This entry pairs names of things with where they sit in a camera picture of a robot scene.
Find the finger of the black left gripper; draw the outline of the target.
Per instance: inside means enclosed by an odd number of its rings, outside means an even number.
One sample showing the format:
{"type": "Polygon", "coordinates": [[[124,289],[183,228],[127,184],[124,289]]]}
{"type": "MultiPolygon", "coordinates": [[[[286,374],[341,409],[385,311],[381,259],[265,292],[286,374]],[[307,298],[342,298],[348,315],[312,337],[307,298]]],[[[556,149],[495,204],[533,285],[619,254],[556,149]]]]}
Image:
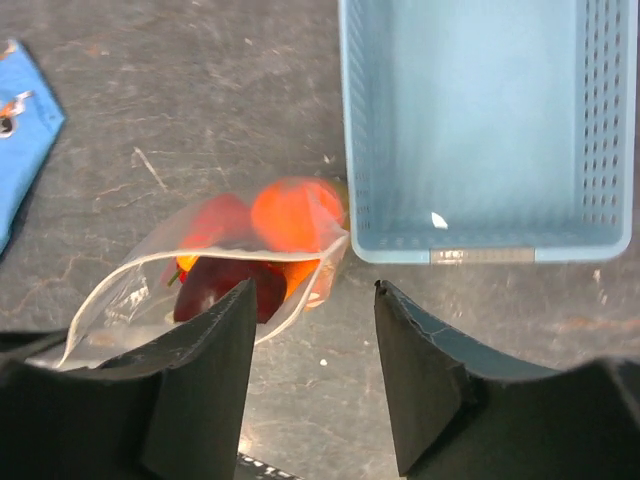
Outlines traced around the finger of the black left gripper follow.
{"type": "Polygon", "coordinates": [[[24,362],[28,358],[46,352],[64,343],[67,330],[53,331],[2,331],[1,362],[9,360],[24,362]]]}

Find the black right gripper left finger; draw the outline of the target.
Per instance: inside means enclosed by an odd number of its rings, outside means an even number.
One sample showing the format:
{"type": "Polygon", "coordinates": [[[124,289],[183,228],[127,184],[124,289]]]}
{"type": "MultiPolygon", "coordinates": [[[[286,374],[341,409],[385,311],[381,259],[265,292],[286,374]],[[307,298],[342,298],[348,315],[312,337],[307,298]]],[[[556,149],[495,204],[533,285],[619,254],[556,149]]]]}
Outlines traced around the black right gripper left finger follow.
{"type": "Polygon", "coordinates": [[[256,333],[254,283],[97,368],[1,362],[5,479],[230,479],[256,333]]]}

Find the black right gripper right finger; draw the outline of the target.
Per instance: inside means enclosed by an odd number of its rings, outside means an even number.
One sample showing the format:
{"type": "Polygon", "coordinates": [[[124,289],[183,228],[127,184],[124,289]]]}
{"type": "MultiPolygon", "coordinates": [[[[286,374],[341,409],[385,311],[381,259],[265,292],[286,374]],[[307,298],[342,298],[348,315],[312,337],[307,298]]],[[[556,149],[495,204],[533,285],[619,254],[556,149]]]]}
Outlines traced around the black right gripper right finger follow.
{"type": "Polygon", "coordinates": [[[639,363],[554,370],[491,348],[375,286],[398,472],[406,479],[635,479],[639,363]]]}

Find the dark maroon toy fruit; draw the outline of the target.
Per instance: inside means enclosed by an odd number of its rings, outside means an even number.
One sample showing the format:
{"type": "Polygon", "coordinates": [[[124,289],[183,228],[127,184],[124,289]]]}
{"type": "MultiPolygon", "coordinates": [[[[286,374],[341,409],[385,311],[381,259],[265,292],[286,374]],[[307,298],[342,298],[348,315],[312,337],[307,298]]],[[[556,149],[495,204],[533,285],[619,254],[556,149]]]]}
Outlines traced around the dark maroon toy fruit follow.
{"type": "Polygon", "coordinates": [[[257,322],[266,324],[285,300],[283,273],[266,261],[200,257],[186,276],[173,310],[175,322],[203,313],[237,284],[253,279],[257,293],[257,322]]]}

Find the red yellow toy pepper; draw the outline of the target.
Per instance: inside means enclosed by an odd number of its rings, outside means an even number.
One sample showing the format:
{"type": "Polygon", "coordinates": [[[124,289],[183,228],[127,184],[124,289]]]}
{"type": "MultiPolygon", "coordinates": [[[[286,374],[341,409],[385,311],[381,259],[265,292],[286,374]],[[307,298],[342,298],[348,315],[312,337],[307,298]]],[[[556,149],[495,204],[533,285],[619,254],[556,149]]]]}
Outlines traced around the red yellow toy pepper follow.
{"type": "Polygon", "coordinates": [[[251,223],[250,206],[232,193],[207,200],[186,230],[180,249],[201,249],[219,245],[248,248],[258,244],[251,223]]]}

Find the clear dotted zip top bag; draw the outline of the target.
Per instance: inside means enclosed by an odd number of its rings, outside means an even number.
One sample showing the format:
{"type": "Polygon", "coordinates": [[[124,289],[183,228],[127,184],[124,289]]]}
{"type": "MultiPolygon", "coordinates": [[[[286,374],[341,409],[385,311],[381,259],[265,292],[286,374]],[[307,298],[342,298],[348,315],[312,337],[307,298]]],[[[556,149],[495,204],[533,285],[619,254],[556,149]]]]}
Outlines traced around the clear dotted zip top bag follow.
{"type": "Polygon", "coordinates": [[[349,245],[344,182],[282,177],[251,193],[225,192],[161,222],[75,313],[60,370],[97,367],[145,345],[252,280],[255,341],[324,303],[349,245]]]}

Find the orange toy fruit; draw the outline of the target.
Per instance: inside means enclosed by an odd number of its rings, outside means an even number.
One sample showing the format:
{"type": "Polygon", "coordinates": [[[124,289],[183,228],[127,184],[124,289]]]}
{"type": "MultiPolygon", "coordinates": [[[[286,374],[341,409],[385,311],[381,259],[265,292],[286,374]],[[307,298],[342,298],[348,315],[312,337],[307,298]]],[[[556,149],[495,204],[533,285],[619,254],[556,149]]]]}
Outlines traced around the orange toy fruit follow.
{"type": "Polygon", "coordinates": [[[348,216],[344,189],[319,177],[283,177],[254,199],[255,232],[274,251],[320,252],[341,235],[348,216]]]}

